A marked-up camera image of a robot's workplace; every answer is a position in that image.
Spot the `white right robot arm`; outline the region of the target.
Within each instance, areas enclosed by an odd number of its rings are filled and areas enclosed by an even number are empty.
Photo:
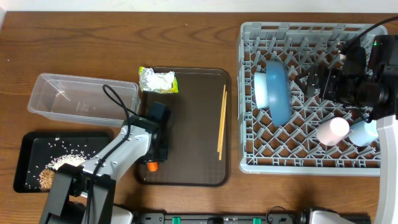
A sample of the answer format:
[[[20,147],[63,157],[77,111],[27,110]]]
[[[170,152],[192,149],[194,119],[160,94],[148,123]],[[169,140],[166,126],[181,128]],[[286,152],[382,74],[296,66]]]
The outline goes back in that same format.
[[[380,193],[375,223],[397,223],[397,70],[388,65],[373,68],[368,76],[347,69],[313,65],[294,82],[307,96],[352,107],[372,108],[381,152]]]

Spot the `dark blue plate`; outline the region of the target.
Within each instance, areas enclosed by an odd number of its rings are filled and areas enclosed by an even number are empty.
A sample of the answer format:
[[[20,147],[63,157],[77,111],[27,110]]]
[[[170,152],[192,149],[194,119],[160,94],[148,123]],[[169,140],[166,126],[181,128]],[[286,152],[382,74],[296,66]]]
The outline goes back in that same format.
[[[290,82],[282,62],[270,60],[266,65],[269,109],[274,126],[283,126],[292,116]]]

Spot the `light blue cup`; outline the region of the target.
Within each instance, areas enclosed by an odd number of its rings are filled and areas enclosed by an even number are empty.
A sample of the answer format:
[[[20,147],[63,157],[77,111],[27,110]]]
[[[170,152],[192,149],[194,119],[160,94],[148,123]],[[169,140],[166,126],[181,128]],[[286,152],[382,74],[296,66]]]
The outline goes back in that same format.
[[[375,120],[372,120],[370,123],[360,121],[352,125],[350,130],[349,140],[356,146],[368,146],[379,138],[377,122]]]

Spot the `foil wrapper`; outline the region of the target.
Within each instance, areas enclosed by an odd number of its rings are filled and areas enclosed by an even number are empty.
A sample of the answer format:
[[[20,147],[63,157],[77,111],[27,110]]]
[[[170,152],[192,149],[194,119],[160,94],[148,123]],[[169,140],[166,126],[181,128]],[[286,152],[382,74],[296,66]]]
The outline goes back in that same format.
[[[141,91],[160,94],[178,93],[175,72],[156,73],[152,68],[139,67],[139,87]]]

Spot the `brown food scrap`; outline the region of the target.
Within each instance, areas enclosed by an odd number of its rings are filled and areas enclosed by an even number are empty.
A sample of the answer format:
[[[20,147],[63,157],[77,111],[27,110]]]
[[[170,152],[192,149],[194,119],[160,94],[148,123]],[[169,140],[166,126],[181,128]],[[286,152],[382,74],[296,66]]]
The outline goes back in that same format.
[[[44,169],[40,173],[39,177],[40,190],[44,192],[49,191],[55,178],[55,171],[51,169]]]

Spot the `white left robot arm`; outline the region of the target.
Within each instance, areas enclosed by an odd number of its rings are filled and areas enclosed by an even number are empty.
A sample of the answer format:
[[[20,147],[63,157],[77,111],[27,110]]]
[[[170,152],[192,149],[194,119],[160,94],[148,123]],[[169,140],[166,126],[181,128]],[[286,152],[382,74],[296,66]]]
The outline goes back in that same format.
[[[134,214],[114,204],[116,184],[135,162],[166,160],[169,118],[169,113],[132,117],[97,155],[79,166],[62,165],[40,222],[133,223]]]

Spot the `pink cup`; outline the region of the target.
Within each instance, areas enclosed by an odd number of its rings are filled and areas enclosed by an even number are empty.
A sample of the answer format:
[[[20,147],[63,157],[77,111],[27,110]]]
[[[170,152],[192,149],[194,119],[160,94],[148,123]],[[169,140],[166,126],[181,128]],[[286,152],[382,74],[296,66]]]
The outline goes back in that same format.
[[[335,117],[318,127],[316,137],[326,146],[334,146],[339,143],[349,132],[347,120]]]

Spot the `light blue bowl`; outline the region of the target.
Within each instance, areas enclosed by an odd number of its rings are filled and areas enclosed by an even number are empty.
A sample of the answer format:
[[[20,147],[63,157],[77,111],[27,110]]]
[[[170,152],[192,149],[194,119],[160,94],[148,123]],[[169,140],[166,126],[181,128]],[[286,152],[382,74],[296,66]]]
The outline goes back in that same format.
[[[265,73],[256,72],[254,74],[254,96],[258,109],[267,108],[269,106]]]

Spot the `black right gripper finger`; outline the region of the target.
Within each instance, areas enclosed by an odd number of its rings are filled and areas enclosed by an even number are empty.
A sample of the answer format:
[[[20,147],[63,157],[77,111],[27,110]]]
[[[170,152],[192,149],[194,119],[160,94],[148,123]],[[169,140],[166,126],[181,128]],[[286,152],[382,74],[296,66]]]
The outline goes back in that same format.
[[[310,68],[306,69],[306,71],[298,74],[295,77],[295,81],[299,83],[318,83],[322,81],[323,75],[323,65],[312,65]]]
[[[316,91],[320,88],[318,80],[307,80],[305,82],[295,80],[295,83],[305,96],[315,96]]]

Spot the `orange carrot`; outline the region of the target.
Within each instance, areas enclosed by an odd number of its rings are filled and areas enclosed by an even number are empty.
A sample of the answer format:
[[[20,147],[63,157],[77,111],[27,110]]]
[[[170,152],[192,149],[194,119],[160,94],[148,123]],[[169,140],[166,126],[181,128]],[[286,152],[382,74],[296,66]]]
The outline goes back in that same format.
[[[159,163],[158,162],[148,162],[147,168],[150,172],[156,172],[159,169]]]

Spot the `white rice pile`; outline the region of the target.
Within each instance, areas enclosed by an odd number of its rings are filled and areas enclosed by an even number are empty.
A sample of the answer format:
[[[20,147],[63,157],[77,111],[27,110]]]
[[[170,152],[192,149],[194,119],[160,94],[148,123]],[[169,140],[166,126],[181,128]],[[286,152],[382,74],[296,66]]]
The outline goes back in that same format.
[[[37,138],[33,141],[24,188],[40,191],[39,175],[44,169],[58,170],[64,164],[78,166],[97,150],[96,137]]]

